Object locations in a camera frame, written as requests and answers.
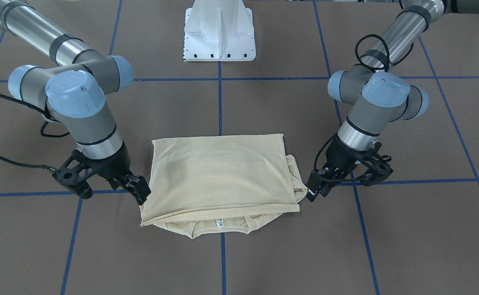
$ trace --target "light blue joint cover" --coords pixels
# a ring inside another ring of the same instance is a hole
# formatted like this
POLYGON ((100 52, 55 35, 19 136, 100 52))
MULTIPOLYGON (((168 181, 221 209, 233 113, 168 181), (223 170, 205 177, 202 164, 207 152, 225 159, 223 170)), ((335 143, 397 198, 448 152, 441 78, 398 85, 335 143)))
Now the light blue joint cover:
POLYGON ((425 111, 429 108, 429 95, 427 94, 427 92, 423 88, 419 88, 417 86, 415 86, 415 87, 416 87, 416 89, 420 90, 420 93, 421 93, 421 107, 420 107, 420 110, 419 110, 418 114, 416 114, 416 116, 410 118, 409 120, 415 119, 415 118, 423 115, 425 113, 425 111))
POLYGON ((85 71, 64 71, 45 86, 48 102, 60 114, 88 118, 105 106, 105 94, 93 75, 85 71))
POLYGON ((131 63, 123 56, 111 55, 110 57, 116 61, 117 69, 120 71, 120 87, 118 91, 130 87, 134 81, 134 70, 131 63))
POLYGON ((368 102, 383 108, 401 106, 409 92, 407 82, 386 72, 374 73, 362 89, 362 95, 368 102))
POLYGON ((11 95, 18 100, 23 100, 21 97, 21 82, 25 75, 31 69, 39 68, 33 65, 24 65, 15 69, 9 76, 9 91, 11 95))
POLYGON ((329 92, 330 97, 341 101, 341 95, 339 94, 339 85, 341 84, 341 76, 346 71, 337 71, 329 78, 329 84, 327 85, 327 91, 329 92))

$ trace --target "shirt tag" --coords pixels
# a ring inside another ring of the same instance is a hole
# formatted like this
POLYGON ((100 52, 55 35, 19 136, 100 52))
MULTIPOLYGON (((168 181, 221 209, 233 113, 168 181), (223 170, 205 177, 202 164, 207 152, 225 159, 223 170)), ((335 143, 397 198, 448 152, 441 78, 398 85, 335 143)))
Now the shirt tag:
POLYGON ((223 224, 223 218, 216 220, 216 225, 218 227, 225 227, 225 224, 223 224))

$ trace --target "cream fabric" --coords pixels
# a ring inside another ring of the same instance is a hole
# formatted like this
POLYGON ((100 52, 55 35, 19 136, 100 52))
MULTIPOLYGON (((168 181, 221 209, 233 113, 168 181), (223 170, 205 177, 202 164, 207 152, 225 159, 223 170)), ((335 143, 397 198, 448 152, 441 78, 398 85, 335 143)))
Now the cream fabric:
POLYGON ((298 212, 307 193, 283 134, 163 138, 152 141, 152 193, 141 226, 191 239, 250 233, 282 213, 298 212))

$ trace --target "white mounting plate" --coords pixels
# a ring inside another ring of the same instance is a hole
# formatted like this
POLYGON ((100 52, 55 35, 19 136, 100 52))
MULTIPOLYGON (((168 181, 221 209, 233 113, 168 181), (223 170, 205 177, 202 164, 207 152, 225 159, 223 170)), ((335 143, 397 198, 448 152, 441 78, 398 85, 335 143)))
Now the white mounting plate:
MULTIPOLYGON (((236 5, 236 0, 227 0, 236 5)), ((221 9, 230 6, 214 7, 211 13, 205 15, 193 14, 193 8, 185 11, 185 45, 183 47, 183 60, 185 61, 251 61, 256 58, 254 42, 254 26, 252 24, 252 10, 245 8, 239 0, 235 17, 226 17, 227 12, 221 9), (187 28, 189 18, 191 29, 187 28), (214 18, 215 22, 208 22, 202 17, 214 18), (236 23, 228 22, 229 19, 237 20, 236 23)))

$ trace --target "robotic arm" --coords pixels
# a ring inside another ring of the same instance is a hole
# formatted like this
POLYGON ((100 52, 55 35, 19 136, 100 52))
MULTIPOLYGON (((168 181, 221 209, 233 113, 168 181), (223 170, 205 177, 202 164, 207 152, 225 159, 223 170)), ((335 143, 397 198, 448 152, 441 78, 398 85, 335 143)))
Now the robotic arm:
POLYGON ((406 2, 407 6, 381 37, 367 36, 379 41, 362 56, 357 48, 367 37, 358 42, 359 63, 349 71, 333 73, 329 80, 329 95, 353 107, 337 133, 324 145, 323 149, 332 141, 322 169, 316 168, 316 157, 307 181, 307 199, 311 202, 318 194, 326 196, 339 183, 351 181, 345 178, 360 163, 367 171, 355 181, 364 186, 380 183, 391 175, 391 157, 378 154, 381 144, 377 137, 389 122, 421 116, 429 106, 429 97, 423 89, 408 85, 389 70, 403 60, 419 35, 444 13, 479 14, 479 0, 406 2))
POLYGON ((142 205, 150 189, 143 176, 130 171, 127 147, 105 103, 105 95, 132 84, 129 62, 122 56, 103 56, 25 0, 0 0, 0 30, 20 37, 58 65, 25 65, 9 77, 13 97, 34 106, 45 120, 63 123, 77 143, 71 157, 53 172, 54 179, 86 199, 92 196, 86 180, 97 174, 142 205), (69 167, 74 160, 78 164, 69 167))

